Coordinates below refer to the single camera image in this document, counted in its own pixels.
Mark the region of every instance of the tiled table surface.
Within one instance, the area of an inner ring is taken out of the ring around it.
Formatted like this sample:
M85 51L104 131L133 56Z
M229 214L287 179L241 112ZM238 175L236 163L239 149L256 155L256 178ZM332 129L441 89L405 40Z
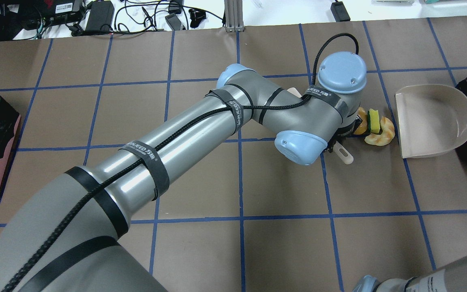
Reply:
M0 43L0 94L23 116L0 232L52 178L174 117L231 63L303 92L319 46L339 32L358 38L368 66L362 106L385 116L401 87L467 76L467 17ZM340 50L350 39L324 56ZM119 242L186 292L347 291L365 274L407 278L467 255L467 164L456 153L403 160L397 140L350 138L352 165L326 154L303 167L273 137L250 122L135 214Z

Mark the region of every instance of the sticker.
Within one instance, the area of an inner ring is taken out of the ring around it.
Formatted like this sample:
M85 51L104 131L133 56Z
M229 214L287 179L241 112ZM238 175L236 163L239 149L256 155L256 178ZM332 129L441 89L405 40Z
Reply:
M444 284L444 272L445 270L440 270L424 277L418 284L406 288L406 292L447 292L446 284Z
M73 8L73 3L59 4L55 6L55 14L63 12L71 12Z

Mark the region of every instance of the gray strap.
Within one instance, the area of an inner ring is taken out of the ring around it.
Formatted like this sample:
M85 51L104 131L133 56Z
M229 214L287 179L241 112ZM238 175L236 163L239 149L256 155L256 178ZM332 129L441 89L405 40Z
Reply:
M144 142L135 140L125 144L120 149L127 150L143 160L143 164L149 170L150 176L154 181L155 188L154 198L152 199L153 201L169 189L169 174L167 173L167 169L165 168L165 165L163 165L158 152L154 148Z
M232 114L235 120L235 131L233 133L237 133L244 124L244 107L224 89L213 89L210 90L210 93L222 100L225 105L232 108Z
M320 86L311 85L306 90L306 94L310 94L319 100L327 102L328 105L338 111L342 120L345 120L349 116L349 106L334 92Z

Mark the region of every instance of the metal post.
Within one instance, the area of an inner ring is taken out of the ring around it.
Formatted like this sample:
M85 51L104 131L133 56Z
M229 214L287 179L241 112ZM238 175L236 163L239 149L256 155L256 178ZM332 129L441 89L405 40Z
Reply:
M242 0L225 0L226 31L244 31L242 20Z

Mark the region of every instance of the white handle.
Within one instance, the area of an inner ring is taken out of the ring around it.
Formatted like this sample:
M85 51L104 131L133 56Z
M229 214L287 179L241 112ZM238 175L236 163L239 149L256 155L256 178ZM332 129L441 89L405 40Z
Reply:
M336 142L332 146L332 151L343 161L345 164L351 164L354 161L354 157L345 149L341 144Z

